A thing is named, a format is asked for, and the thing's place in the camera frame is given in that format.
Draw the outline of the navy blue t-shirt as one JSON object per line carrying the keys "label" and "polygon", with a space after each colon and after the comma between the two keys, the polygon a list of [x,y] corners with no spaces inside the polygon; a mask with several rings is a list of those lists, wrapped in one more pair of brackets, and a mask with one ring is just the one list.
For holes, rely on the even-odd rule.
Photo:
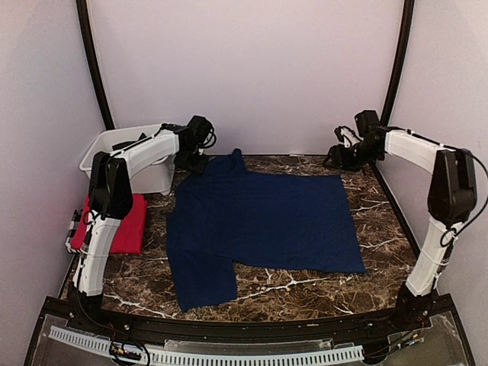
{"label": "navy blue t-shirt", "polygon": [[362,274],[365,266],[342,179],[251,172],[239,149],[212,159],[176,191],[166,251],[178,305],[237,297],[237,263]]}

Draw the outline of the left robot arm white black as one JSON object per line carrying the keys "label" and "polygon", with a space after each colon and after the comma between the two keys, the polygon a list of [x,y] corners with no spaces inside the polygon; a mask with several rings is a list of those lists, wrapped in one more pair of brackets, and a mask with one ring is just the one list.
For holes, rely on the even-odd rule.
{"label": "left robot arm white black", "polygon": [[170,165],[163,178],[168,184],[172,183],[174,167],[201,174],[209,160],[203,150],[216,141],[213,124],[195,115],[185,126],[163,123],[153,133],[118,143],[111,152],[94,154],[86,234],[74,279],[78,294],[102,298],[104,270],[114,237],[133,207],[133,177],[158,163]]}

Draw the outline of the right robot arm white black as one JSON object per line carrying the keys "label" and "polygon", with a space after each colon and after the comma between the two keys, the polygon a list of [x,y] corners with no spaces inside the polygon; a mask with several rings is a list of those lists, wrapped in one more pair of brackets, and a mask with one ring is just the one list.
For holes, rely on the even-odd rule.
{"label": "right robot arm white black", "polygon": [[474,156],[467,149],[435,142],[410,129],[384,126],[376,111],[362,111],[355,116],[355,123],[355,129],[335,128],[339,142],[329,149],[324,167],[359,172],[368,163],[395,156],[431,175],[428,232],[406,280],[414,297],[426,296],[448,265],[458,235],[473,219],[471,213],[477,205]]}

